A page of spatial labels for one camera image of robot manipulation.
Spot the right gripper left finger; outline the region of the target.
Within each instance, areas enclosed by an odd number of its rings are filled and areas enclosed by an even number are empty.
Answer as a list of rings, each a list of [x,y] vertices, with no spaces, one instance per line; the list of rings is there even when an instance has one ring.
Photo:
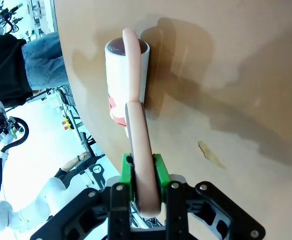
[[[108,222],[109,240],[130,239],[131,169],[133,159],[123,155],[119,180],[102,191],[86,188],[45,223],[32,240],[83,240]]]

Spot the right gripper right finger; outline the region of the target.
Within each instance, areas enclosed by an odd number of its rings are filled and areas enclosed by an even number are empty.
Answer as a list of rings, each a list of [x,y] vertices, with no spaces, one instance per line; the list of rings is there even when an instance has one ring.
[[[166,239],[193,240],[188,214],[219,240],[262,240],[265,228],[209,181],[190,186],[181,175],[168,174],[163,158],[154,154],[161,199],[166,205]]]

